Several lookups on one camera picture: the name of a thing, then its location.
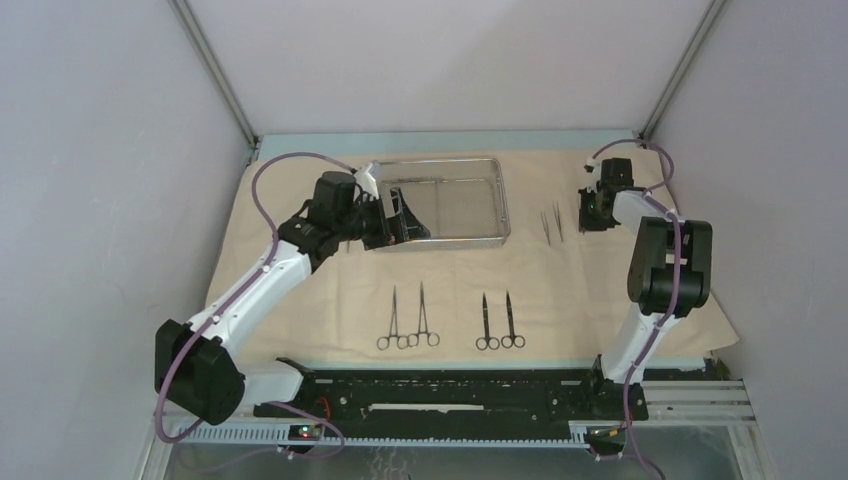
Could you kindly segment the metal surgical instrument tray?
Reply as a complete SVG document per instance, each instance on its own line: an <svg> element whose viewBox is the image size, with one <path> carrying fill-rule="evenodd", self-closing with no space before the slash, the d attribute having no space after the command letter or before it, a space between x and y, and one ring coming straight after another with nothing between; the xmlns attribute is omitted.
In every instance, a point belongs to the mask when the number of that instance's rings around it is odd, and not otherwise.
<svg viewBox="0 0 848 480"><path fill-rule="evenodd" d="M495 158L373 161L357 183L392 211L391 187L400 187L432 237L379 248L418 252L499 248L511 233L501 164Z"/></svg>

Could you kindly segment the metal hemostat clamp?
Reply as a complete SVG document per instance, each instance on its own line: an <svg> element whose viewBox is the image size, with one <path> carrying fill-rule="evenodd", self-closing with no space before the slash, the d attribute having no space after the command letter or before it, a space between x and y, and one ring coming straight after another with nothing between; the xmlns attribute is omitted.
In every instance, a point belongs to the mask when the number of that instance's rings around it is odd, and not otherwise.
<svg viewBox="0 0 848 480"><path fill-rule="evenodd" d="M380 336L376 340L376 348L379 351L385 351L392 346L394 346L398 350L405 350L410 347L408 337L406 335L401 335L399 332L398 299L396 287L394 287L392 290L391 315L388 332L386 335Z"/></svg>
<svg viewBox="0 0 848 480"><path fill-rule="evenodd" d="M419 310L416 331L406 336L409 348L418 347L424 342L428 347L437 347L441 343L438 333L431 331L428 323L425 288L423 282L419 284Z"/></svg>

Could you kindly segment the metal surgical scissors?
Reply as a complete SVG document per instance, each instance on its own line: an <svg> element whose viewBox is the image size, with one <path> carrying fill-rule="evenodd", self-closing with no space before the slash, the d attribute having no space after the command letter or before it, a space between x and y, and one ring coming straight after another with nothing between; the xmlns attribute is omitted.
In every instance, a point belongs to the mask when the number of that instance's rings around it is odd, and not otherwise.
<svg viewBox="0 0 848 480"><path fill-rule="evenodd" d="M501 346L506 349L522 349L526 345L526 339L516 331L513 304L509 291L505 294L505 308L508 333L501 338Z"/></svg>

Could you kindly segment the thin metal needle tweezers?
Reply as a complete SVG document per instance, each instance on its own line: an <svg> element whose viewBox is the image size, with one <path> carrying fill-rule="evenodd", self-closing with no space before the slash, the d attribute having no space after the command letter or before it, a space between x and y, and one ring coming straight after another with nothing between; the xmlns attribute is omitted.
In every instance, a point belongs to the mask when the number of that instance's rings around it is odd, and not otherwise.
<svg viewBox="0 0 848 480"><path fill-rule="evenodd" d="M540 212L540 219L541 219L541 224L542 224L543 233L545 235L546 242L547 242L548 245L551 245L552 239L553 239L552 234L554 232L554 230L553 230L554 223L553 223L551 217L548 215L547 211L541 211Z"/></svg>

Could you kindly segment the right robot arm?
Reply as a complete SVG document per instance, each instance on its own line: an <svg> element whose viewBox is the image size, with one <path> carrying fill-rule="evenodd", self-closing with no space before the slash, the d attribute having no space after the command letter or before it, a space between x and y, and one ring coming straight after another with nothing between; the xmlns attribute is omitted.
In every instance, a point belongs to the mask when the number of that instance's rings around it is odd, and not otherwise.
<svg viewBox="0 0 848 480"><path fill-rule="evenodd" d="M578 191L579 230L624 226L635 234L626 279L631 306L613 344L600 355L604 379L581 392L585 411L606 418L622 403L615 384L640 382L646 360L670 329L709 299L713 228L681 218L648 189L636 186L627 158L591 157L585 170L591 181Z"/></svg>

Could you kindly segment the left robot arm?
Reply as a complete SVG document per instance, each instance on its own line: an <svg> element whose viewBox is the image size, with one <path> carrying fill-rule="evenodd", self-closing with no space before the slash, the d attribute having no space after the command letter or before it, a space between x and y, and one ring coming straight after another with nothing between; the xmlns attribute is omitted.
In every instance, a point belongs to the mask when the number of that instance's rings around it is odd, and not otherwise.
<svg viewBox="0 0 848 480"><path fill-rule="evenodd" d="M156 418L166 402L219 425L243 405L277 401L292 416L316 403L302 369L282 360L240 367L241 348L274 307L348 241L367 250L428 239L431 231L400 188L377 191L370 171L328 171L311 198L281 224L257 262L222 297L189 320L165 321L155 335Z"/></svg>

